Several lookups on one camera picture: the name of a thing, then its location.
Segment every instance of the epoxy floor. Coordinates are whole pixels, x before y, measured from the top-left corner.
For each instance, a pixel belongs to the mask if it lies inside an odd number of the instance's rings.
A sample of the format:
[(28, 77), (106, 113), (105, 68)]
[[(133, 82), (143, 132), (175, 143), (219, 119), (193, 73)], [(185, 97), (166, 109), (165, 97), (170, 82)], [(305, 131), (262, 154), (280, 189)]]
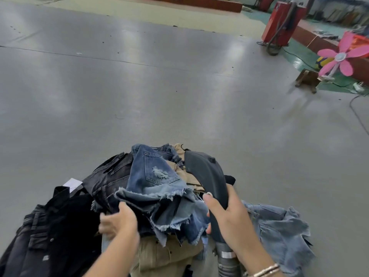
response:
[[(302, 214), (306, 276), (367, 272), (369, 137), (352, 94), (294, 88), (298, 71), (245, 37), (7, 2), (0, 19), (0, 251), (54, 186), (135, 143), (182, 142), (242, 199)], [(367, 105), (354, 101), (369, 124)]]

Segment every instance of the pink fan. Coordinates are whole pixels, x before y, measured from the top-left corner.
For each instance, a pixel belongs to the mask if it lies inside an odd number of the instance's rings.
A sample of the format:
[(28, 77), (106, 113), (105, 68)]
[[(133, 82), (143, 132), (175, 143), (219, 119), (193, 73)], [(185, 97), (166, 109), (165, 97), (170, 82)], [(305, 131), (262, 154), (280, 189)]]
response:
[(318, 51), (318, 55), (322, 57), (334, 57), (334, 60), (320, 70), (319, 76), (323, 76), (330, 71), (328, 77), (332, 77), (336, 70), (340, 69), (341, 73), (345, 76), (351, 76), (353, 74), (353, 68), (346, 58), (359, 57), (369, 53), (369, 45), (360, 46), (349, 52), (347, 50), (351, 46), (353, 41), (353, 33), (344, 33), (341, 42), (339, 43), (339, 53), (336, 53), (331, 49), (322, 49)]

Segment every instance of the black hose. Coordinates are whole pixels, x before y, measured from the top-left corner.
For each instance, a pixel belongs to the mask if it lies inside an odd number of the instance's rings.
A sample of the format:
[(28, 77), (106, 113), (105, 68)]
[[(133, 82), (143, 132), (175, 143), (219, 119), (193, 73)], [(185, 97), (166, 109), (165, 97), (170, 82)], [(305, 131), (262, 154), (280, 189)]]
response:
[(278, 37), (279, 32), (286, 26), (286, 23), (289, 21), (291, 14), (293, 13), (294, 9), (297, 7), (297, 3), (296, 2), (290, 2), (291, 7), (287, 13), (286, 19), (284, 20), (284, 22), (282, 23), (282, 25), (278, 28), (277, 32), (273, 35), (273, 37), (270, 39), (270, 42), (266, 45), (266, 51), (272, 55), (272, 56), (276, 56), (279, 54), (279, 50), (280, 47), (278, 47), (278, 42), (276, 41), (276, 44), (272, 46), (272, 42), (274, 41), (274, 39), (276, 39)]

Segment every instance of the hand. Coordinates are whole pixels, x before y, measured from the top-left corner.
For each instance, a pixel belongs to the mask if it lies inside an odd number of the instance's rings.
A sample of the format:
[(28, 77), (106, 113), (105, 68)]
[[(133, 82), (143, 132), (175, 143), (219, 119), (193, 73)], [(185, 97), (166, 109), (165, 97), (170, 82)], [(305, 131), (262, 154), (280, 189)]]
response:
[(99, 232), (106, 234), (109, 240), (120, 233), (137, 236), (136, 215), (125, 202), (120, 202), (119, 213), (112, 215), (100, 214)]
[[(252, 248), (255, 242), (258, 243), (258, 238), (247, 209), (238, 198), (233, 186), (227, 184), (227, 189), (228, 208), (226, 210), (210, 194), (204, 194), (203, 200), (215, 216), (224, 240), (242, 260), (244, 251)], [(210, 224), (206, 233), (211, 233)]]

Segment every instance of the silver bracelet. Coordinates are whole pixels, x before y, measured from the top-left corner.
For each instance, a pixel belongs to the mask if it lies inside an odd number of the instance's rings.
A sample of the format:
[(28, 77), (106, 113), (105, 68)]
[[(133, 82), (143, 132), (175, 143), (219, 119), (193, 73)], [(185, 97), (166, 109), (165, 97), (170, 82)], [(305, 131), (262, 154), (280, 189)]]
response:
[(269, 266), (268, 268), (263, 269), (262, 271), (255, 273), (254, 275), (250, 277), (267, 277), (271, 276), (279, 271), (279, 265), (273, 264), (272, 266)]

